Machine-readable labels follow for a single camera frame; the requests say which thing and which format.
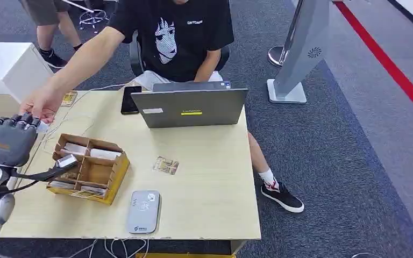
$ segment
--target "black sneaker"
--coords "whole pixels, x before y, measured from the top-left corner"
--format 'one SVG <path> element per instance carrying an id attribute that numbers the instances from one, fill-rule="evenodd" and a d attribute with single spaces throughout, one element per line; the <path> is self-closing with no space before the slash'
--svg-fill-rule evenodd
<path id="1" fill-rule="evenodd" d="M 262 194 L 275 202 L 281 205 L 284 209 L 293 212 L 293 213 L 300 213 L 305 209 L 302 201 L 297 197 L 293 196 L 289 190 L 287 190 L 286 186 L 282 183 L 278 182 L 279 184 L 279 191 L 276 190 L 268 190 L 265 185 L 262 185 L 260 191 Z"/>
<path id="2" fill-rule="evenodd" d="M 61 69 L 66 66 L 67 61 L 60 58 L 58 55 L 54 53 L 54 50 L 48 51 L 39 51 L 40 54 L 42 55 L 42 58 L 47 62 L 47 64 L 51 67 Z"/>

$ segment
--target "white cabinet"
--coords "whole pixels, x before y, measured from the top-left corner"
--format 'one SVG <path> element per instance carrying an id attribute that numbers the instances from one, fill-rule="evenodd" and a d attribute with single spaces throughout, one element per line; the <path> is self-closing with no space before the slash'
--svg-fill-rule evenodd
<path id="1" fill-rule="evenodd" d="M 20 103 L 53 72 L 32 43 L 0 42 L 0 95 Z"/>

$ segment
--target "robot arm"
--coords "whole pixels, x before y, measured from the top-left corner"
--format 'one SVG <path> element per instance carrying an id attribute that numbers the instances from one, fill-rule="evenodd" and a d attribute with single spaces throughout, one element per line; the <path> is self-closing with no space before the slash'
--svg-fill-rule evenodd
<path id="1" fill-rule="evenodd" d="M 39 181 L 50 181 L 77 164 L 73 155 L 67 155 L 56 161 L 53 168 L 47 172 L 35 175 L 22 175 L 17 168 L 27 163 L 30 151 L 37 139 L 38 118 L 30 113 L 23 116 L 14 115 L 11 118 L 0 118 L 0 231 L 4 223 L 10 218 L 15 206 L 13 192 L 26 189 Z M 32 183 L 20 188 L 9 190 L 6 186 L 10 177 L 19 177 L 33 180 Z"/>

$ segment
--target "office chair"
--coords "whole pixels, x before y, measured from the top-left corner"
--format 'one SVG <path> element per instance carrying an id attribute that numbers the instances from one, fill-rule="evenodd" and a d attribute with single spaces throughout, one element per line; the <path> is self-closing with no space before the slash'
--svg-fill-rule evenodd
<path id="1" fill-rule="evenodd" d="M 141 75 L 145 70 L 145 63 L 142 60 L 142 51 L 141 51 L 141 37 L 138 34 L 138 31 L 135 31 L 132 36 L 132 42 L 129 44 L 130 56 L 131 56 L 131 69 L 135 76 Z M 229 60 L 230 48 L 225 46 L 221 49 L 221 57 L 219 59 L 218 66 L 216 71 L 222 70 L 227 60 Z"/>

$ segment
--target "hand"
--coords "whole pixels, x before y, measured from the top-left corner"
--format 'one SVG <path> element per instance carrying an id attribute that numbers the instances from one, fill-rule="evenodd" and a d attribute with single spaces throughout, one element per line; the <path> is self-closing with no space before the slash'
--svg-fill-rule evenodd
<path id="1" fill-rule="evenodd" d="M 35 90 L 21 103 L 19 113 L 30 112 L 44 123 L 51 124 L 61 106 L 63 97 L 64 92 L 46 85 Z"/>

